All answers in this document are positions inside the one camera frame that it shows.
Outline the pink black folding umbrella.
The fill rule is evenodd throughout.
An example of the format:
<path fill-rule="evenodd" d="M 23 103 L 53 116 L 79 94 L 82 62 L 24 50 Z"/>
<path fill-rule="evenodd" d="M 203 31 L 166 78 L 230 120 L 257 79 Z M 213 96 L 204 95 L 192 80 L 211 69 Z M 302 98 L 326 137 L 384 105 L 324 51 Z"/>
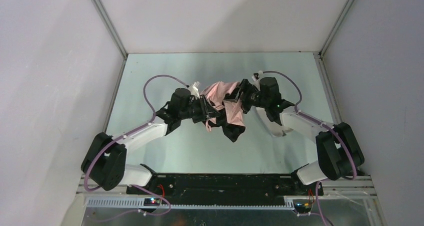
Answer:
<path fill-rule="evenodd" d="M 231 141 L 236 142 L 241 134 L 246 130 L 243 122 L 242 102 L 238 99 L 236 102 L 226 99 L 236 90 L 240 82 L 218 81 L 201 91 L 206 100 L 212 107 L 219 112 L 216 118 L 208 119 L 203 122 L 208 132 L 213 128 L 221 128 L 223 134 Z"/>

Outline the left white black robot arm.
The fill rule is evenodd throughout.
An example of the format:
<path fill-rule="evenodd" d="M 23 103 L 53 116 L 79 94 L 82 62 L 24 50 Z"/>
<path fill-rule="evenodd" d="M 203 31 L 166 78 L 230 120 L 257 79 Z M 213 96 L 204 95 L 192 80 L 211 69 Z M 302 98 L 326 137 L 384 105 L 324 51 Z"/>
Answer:
<path fill-rule="evenodd" d="M 182 120 L 206 122 L 219 117 L 205 98 L 195 96 L 187 88 L 177 88 L 169 101 L 155 112 L 153 119 L 116 138 L 104 132 L 97 134 L 81 164 L 87 179 L 105 191 L 120 184 L 146 186 L 154 172 L 141 164 L 127 163 L 127 156 L 149 142 L 162 138 L 180 125 Z"/>

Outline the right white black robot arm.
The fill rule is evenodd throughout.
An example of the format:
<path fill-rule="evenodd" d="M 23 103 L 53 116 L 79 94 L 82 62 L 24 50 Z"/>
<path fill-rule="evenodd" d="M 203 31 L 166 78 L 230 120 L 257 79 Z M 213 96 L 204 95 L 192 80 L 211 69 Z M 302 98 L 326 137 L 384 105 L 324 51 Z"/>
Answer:
<path fill-rule="evenodd" d="M 332 124 L 301 111 L 298 104 L 282 97 L 274 77 L 258 78 L 254 83 L 244 79 L 225 93 L 224 101 L 239 104 L 243 113 L 255 107 L 274 135 L 296 131 L 315 143 L 317 161 L 294 171 L 294 178 L 303 185 L 326 179 L 354 180 L 365 161 L 349 124 Z"/>

